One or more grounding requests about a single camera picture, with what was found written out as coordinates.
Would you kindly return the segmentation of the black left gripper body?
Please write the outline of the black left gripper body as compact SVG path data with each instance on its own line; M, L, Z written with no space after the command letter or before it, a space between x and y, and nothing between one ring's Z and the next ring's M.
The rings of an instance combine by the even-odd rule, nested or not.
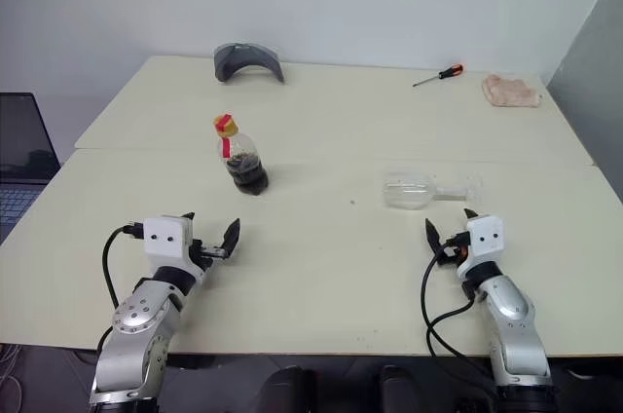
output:
M205 272L212 266L215 259L225 260L227 258L227 249L214 246L206 247L201 240L192 239L189 257L196 266Z

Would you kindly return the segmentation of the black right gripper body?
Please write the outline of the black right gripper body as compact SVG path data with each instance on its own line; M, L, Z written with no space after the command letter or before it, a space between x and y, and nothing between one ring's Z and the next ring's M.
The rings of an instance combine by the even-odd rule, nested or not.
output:
M468 257L470 234L461 232L445 240L437 251L437 265L458 267Z

